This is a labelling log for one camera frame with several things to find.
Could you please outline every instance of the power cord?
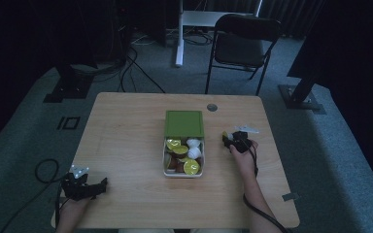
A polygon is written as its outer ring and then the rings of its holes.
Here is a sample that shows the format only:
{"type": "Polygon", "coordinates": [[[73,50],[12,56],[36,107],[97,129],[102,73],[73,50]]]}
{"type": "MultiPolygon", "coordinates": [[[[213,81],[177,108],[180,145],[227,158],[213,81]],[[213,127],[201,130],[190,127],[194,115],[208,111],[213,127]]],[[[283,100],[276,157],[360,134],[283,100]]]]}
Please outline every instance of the power cord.
{"type": "Polygon", "coordinates": [[[184,41],[186,43],[194,45],[194,46],[209,46],[213,43],[213,37],[210,36],[208,33],[195,31],[194,33],[186,34],[184,36],[184,41]],[[193,41],[191,39],[188,39],[187,37],[201,37],[201,38],[204,38],[205,41],[204,42],[197,42],[197,41],[193,41]]]}
{"type": "Polygon", "coordinates": [[[41,189],[41,191],[39,191],[34,197],[32,197],[28,202],[26,202],[21,208],[19,208],[13,215],[12,217],[7,221],[7,223],[5,224],[5,226],[2,228],[2,230],[0,231],[1,233],[5,232],[5,230],[8,228],[8,226],[12,223],[12,221],[27,207],[29,206],[29,204],[31,204],[33,201],[35,201],[40,195],[42,195],[42,193],[47,190],[47,188],[52,184],[52,183],[57,183],[57,182],[60,182],[63,177],[61,178],[58,178],[56,179],[56,176],[58,175],[58,171],[59,171],[59,163],[58,161],[56,161],[55,159],[52,159],[52,158],[48,158],[48,159],[44,159],[42,160],[41,162],[39,162],[36,166],[35,166],[35,178],[40,182],[40,183],[45,183],[46,185],[44,186],[44,188],[41,189]],[[39,168],[41,167],[42,164],[44,163],[47,163],[47,162],[52,162],[55,164],[55,172],[52,174],[51,178],[48,180],[48,181],[44,181],[43,179],[41,179],[39,177],[39,174],[38,174],[38,171],[39,171],[39,168]]]}
{"type": "Polygon", "coordinates": [[[92,82],[93,82],[93,83],[102,83],[102,82],[105,82],[105,81],[108,81],[108,80],[114,79],[116,76],[119,77],[121,72],[122,72],[122,69],[119,69],[119,70],[117,70],[113,75],[111,75],[111,76],[108,77],[108,78],[105,78],[104,80],[93,80],[92,82]]]}
{"type": "Polygon", "coordinates": [[[80,76],[98,76],[98,75],[114,74],[118,70],[120,70],[123,65],[124,65],[124,61],[116,60],[111,66],[105,67],[103,69],[84,71],[78,68],[74,68],[74,71],[77,75],[80,75],[80,76]]]}
{"type": "MultiPolygon", "coordinates": [[[[122,91],[123,92],[126,92],[125,91],[125,88],[123,87],[123,78],[126,74],[126,72],[129,70],[130,67],[132,67],[132,65],[136,65],[138,67],[138,69],[141,70],[141,72],[151,81],[153,82],[161,91],[162,93],[165,93],[165,90],[162,89],[162,87],[156,82],[154,81],[145,71],[144,69],[142,69],[142,67],[140,65],[138,65],[138,63],[136,63],[136,59],[138,58],[138,52],[133,49],[132,47],[130,47],[130,49],[132,49],[134,52],[135,52],[135,57],[134,58],[131,58],[129,55],[127,56],[127,58],[131,61],[131,63],[126,67],[126,69],[124,70],[123,74],[121,75],[120,79],[119,79],[119,87],[118,87],[118,91],[120,88],[122,88],[122,91]]],[[[133,82],[133,79],[132,79],[132,84],[134,85],[134,88],[136,90],[136,86],[135,86],[135,83],[133,82]]]]}
{"type": "MultiPolygon", "coordinates": [[[[239,138],[239,140],[243,143],[243,145],[245,145],[248,149],[248,151],[250,152],[251,156],[253,157],[253,160],[254,160],[254,172],[255,172],[255,176],[257,175],[258,173],[258,168],[256,166],[256,151],[255,153],[253,153],[250,149],[250,146],[248,146],[246,143],[245,143],[245,140],[242,139],[242,138],[239,138]]],[[[270,215],[268,215],[267,213],[265,213],[264,211],[258,209],[257,207],[253,206],[247,199],[247,197],[245,196],[245,193],[243,195],[243,200],[244,200],[244,203],[245,205],[247,205],[248,208],[250,208],[253,212],[259,214],[260,216],[263,216],[265,219],[267,219],[268,221],[270,221],[271,223],[273,223],[275,226],[277,226],[281,232],[283,233],[288,233],[288,231],[285,229],[285,227],[278,221],[276,220],[275,218],[271,217],[270,215]]]]}

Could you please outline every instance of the green box lid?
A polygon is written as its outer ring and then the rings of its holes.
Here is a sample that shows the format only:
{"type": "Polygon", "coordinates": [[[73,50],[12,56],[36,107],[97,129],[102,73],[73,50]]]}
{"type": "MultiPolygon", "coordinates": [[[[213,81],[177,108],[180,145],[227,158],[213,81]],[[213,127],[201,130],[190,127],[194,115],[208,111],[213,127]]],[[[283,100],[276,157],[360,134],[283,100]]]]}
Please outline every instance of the green box lid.
{"type": "Polygon", "coordinates": [[[166,111],[165,137],[204,137],[201,111],[166,111]]]}

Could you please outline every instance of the tripod base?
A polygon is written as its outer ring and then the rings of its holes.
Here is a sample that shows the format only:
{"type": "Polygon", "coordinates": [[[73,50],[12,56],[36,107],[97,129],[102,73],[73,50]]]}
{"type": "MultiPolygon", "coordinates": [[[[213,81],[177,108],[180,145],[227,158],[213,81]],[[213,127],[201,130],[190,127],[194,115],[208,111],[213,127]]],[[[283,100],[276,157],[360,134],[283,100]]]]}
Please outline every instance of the tripod base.
{"type": "Polygon", "coordinates": [[[63,99],[85,99],[93,78],[93,76],[79,77],[76,84],[68,88],[65,88],[64,82],[59,80],[53,92],[45,97],[44,103],[61,103],[63,99]]]}
{"type": "Polygon", "coordinates": [[[316,115],[326,115],[326,111],[322,104],[317,103],[314,94],[310,92],[302,102],[295,102],[291,99],[291,95],[296,88],[296,85],[278,85],[281,95],[288,109],[303,109],[312,110],[316,115]]]}

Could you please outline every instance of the brown food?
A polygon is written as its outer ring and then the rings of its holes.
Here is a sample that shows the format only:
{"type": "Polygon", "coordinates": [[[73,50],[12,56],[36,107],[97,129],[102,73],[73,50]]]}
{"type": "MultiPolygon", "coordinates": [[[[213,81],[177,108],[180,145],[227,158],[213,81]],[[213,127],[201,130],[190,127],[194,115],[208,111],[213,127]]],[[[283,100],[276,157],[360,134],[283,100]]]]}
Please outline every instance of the brown food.
{"type": "Polygon", "coordinates": [[[175,172],[177,173],[184,173],[184,163],[179,162],[177,165],[177,168],[175,169],[175,172]]]}
{"type": "Polygon", "coordinates": [[[170,152],[169,154],[171,154],[171,156],[175,157],[175,158],[185,158],[187,157],[187,153],[175,153],[175,152],[170,152]]]}
{"type": "Polygon", "coordinates": [[[199,166],[202,167],[202,163],[201,163],[202,162],[202,158],[201,157],[196,158],[195,161],[199,164],[199,166]]]}
{"type": "Polygon", "coordinates": [[[178,165],[178,159],[176,159],[174,156],[171,156],[168,169],[176,169],[178,165]]]}

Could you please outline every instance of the gray floor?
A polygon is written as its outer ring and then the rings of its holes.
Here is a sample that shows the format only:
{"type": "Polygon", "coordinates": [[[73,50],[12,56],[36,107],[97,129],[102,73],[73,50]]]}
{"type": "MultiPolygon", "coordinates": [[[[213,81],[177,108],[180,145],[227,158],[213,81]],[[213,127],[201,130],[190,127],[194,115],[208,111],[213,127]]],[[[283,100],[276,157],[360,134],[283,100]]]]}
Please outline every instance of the gray floor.
{"type": "MultiPolygon", "coordinates": [[[[373,232],[373,173],[329,91],[318,85],[312,91],[326,115],[287,109],[281,97],[279,84],[299,82],[288,78],[287,72],[301,45],[302,41],[280,39],[259,94],[291,191],[300,195],[295,204],[301,223],[292,232],[373,232]]],[[[204,92],[209,46],[186,44],[181,68],[174,67],[176,47],[171,40],[167,47],[150,41],[138,41],[133,47],[138,52],[137,63],[167,93],[204,92]]],[[[258,79],[247,81],[247,76],[236,71],[215,70],[210,94],[254,95],[258,79]]],[[[43,103],[57,80],[54,69],[38,80],[0,134],[0,230],[45,187],[35,178],[36,165],[43,159],[54,158],[59,161],[59,174],[65,173],[97,93],[119,88],[119,75],[101,75],[95,77],[86,99],[43,103]],[[81,121],[75,130],[59,130],[57,126],[62,117],[81,117],[81,121]]],[[[123,84],[128,92],[160,92],[136,67],[126,73],[123,84]]],[[[49,180],[53,172],[53,164],[47,163],[38,173],[49,180]]],[[[56,190],[56,184],[49,185],[15,217],[6,232],[53,232],[50,221],[56,190]]]]}

